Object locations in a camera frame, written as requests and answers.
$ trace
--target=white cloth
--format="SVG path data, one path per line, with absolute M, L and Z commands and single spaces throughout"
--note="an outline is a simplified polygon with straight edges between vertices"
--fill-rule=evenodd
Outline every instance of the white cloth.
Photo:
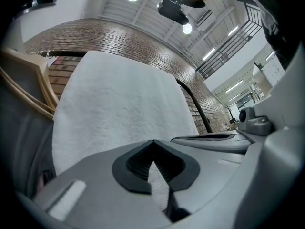
M 57 174 L 83 158 L 149 139 L 198 134 L 175 78 L 143 63 L 88 52 L 76 67 L 54 115 Z

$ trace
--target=black security camera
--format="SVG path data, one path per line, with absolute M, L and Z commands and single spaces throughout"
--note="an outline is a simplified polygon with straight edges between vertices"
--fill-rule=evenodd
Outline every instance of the black security camera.
M 189 22 L 177 1 L 162 0 L 162 2 L 158 3 L 157 7 L 159 14 L 181 25 L 186 25 Z

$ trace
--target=black rubber flap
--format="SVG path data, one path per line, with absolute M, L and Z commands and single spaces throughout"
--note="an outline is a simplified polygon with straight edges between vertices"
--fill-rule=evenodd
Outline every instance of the black rubber flap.
M 112 165 L 112 173 L 128 191 L 151 194 L 147 180 L 153 161 L 173 192 L 188 189 L 200 172 L 194 158 L 158 140 L 150 140 L 118 157 Z

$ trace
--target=ceiling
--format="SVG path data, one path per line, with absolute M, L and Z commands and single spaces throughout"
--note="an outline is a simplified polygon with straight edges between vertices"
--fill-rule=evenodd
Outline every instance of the ceiling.
M 161 16 L 157 4 L 161 0 L 105 0 L 99 18 L 115 21 L 141 30 L 178 52 L 195 67 L 218 44 L 228 39 L 228 33 L 244 19 L 244 12 L 237 9 L 236 0 L 209 0 L 202 9 L 182 6 L 193 31 L 186 35 L 182 25 Z M 196 24 L 206 12 L 211 15 Z
M 239 99 L 243 98 L 245 95 L 251 92 L 250 88 L 248 87 L 249 82 L 252 79 L 253 75 L 253 65 L 261 64 L 264 66 L 266 64 L 266 58 L 272 52 L 272 48 L 269 44 L 267 44 L 255 57 L 251 60 L 247 65 L 245 65 L 239 72 L 237 72 L 234 76 L 230 79 L 222 83 L 219 87 L 212 91 L 212 93 L 224 104 L 224 105 L 231 105 L 234 104 Z M 227 92 L 232 86 L 237 84 L 243 80 L 238 86 L 236 86 L 231 91 Z

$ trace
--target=curved brick wall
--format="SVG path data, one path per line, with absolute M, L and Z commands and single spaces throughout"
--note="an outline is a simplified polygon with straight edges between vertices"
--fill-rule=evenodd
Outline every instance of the curved brick wall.
M 173 74 L 185 82 L 211 121 L 213 131 L 229 123 L 225 108 L 210 93 L 203 79 L 181 56 L 164 44 L 138 30 L 102 20 L 77 20 L 50 28 L 25 43 L 27 52 L 42 50 L 98 50 L 134 59 Z M 50 82 L 60 98 L 61 93 L 81 58 L 59 57 L 50 67 Z M 206 133 L 203 122 L 184 92 L 199 133 Z

